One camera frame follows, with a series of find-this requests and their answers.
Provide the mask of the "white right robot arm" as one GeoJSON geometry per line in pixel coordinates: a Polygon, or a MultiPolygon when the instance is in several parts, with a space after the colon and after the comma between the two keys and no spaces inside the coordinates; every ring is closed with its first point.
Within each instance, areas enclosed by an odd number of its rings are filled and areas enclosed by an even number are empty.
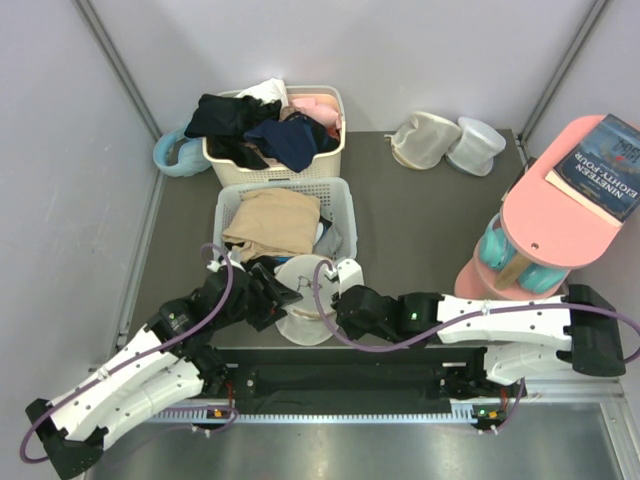
{"type": "Polygon", "coordinates": [[[619,326],[630,324],[593,288],[572,284],[567,294],[542,300],[473,300],[414,292],[397,298],[365,286],[353,260],[321,261],[312,285],[329,281],[336,313],[325,326],[340,342],[363,352],[479,342],[481,361],[467,370],[469,388],[487,396],[501,385],[571,369],[590,377],[625,374],[619,326]]]}

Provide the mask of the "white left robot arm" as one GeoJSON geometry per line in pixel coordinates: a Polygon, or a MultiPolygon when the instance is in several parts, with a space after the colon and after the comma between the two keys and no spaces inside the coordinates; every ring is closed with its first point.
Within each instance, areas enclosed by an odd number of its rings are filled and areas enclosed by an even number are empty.
{"type": "Polygon", "coordinates": [[[261,265],[213,262],[204,284],[165,302],[133,338],[71,391],[26,408],[33,433],[61,479],[93,467],[125,433],[166,408],[227,393],[229,373],[210,342],[247,322],[262,331],[301,300],[261,265]]]}

